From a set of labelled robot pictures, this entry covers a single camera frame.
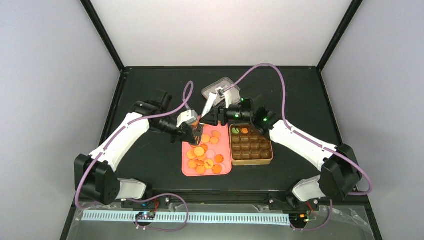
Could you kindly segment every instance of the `gray wall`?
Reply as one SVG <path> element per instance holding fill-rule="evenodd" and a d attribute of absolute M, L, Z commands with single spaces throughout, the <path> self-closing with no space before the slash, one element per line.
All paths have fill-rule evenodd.
<path fill-rule="evenodd" d="M 58 239 L 119 72 L 78 0 L 0 2 L 0 239 Z"/>
<path fill-rule="evenodd" d="M 423 64 L 423 1 L 367 0 L 323 72 L 384 239 L 424 235 Z"/>

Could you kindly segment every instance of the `white led strip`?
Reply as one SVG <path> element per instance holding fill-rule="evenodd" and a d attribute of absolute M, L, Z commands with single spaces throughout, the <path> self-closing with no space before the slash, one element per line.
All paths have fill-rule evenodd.
<path fill-rule="evenodd" d="M 85 210 L 82 221 L 135 222 L 139 211 Z M 157 212 L 154 220 L 139 219 L 140 223 L 184 223 L 185 212 Z M 190 212 L 191 224 L 255 224 L 290 226 L 288 214 Z"/>

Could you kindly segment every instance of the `black tabletop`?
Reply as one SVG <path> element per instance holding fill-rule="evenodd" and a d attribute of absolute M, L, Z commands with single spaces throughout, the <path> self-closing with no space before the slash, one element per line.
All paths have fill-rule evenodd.
<path fill-rule="evenodd" d="M 150 99 L 154 89 L 173 95 L 170 110 L 182 102 L 183 89 L 194 82 L 189 101 L 201 113 L 206 103 L 201 90 L 223 77 L 235 82 L 248 67 L 127 67 L 126 79 L 115 109 L 111 134 L 124 120 L 136 101 Z M 339 145 L 338 130 L 326 98 L 326 90 L 315 67 L 280 67 L 287 101 L 286 117 L 297 128 L 325 142 Z M 267 109 L 281 115 L 282 86 L 271 68 L 254 70 L 239 85 L 240 94 L 261 94 Z M 319 174 L 308 161 L 288 148 L 274 144 L 274 159 L 269 165 L 233 166 L 227 175 L 187 177 L 181 170 L 182 144 L 169 143 L 166 133 L 148 132 L 128 151 L 116 173 L 119 178 L 138 179 L 156 190 L 269 191 L 286 190 L 295 181 Z"/>

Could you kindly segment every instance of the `pink tray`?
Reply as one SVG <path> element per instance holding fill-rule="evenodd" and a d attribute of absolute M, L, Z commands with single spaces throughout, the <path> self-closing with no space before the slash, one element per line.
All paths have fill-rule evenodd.
<path fill-rule="evenodd" d="M 212 137 L 212 131 L 218 131 L 221 133 L 219 137 L 218 144 L 212 144 L 210 142 L 206 143 L 207 150 L 214 151 L 215 155 L 221 154 L 224 157 L 224 161 L 219 163 L 222 167 L 221 173 L 215 174 L 212 172 L 212 169 L 206 169 L 204 174 L 198 174 L 195 169 L 189 168 L 189 158 L 187 157 L 187 152 L 193 149 L 190 144 L 187 142 L 182 143 L 182 173 L 187 177 L 198 177 L 198 176 L 216 176 L 216 175 L 226 175 L 228 174 L 233 165 L 231 164 L 231 150 L 230 150 L 230 137 L 228 131 L 228 125 L 225 126 L 210 126 L 205 125 L 203 128 L 203 134 L 207 134 Z M 216 165 L 215 156 L 210 158 L 213 160 L 213 163 Z"/>

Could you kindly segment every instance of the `white wall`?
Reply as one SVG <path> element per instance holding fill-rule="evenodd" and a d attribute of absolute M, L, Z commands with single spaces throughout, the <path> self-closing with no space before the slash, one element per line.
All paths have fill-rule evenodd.
<path fill-rule="evenodd" d="M 92 0 L 125 66 L 316 66 L 351 0 Z"/>
<path fill-rule="evenodd" d="M 383 239 L 423 239 L 424 4 L 363 1 L 323 77 Z"/>
<path fill-rule="evenodd" d="M 59 239 L 119 71 L 77 0 L 2 0 L 0 69 L 0 239 Z"/>

